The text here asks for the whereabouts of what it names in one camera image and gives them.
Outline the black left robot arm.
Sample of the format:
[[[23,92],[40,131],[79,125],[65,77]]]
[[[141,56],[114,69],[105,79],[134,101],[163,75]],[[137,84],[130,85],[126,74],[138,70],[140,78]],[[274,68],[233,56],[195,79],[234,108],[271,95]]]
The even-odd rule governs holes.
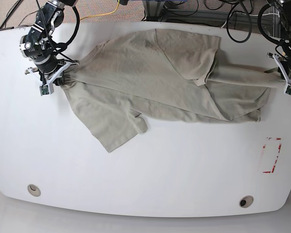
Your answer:
[[[273,8],[272,13],[278,18],[277,26],[281,30],[281,38],[269,36],[263,26],[262,17],[267,16],[266,11]],[[268,0],[255,16],[260,34],[275,45],[276,53],[268,56],[276,62],[281,77],[286,81],[286,88],[291,92],[291,0]]]

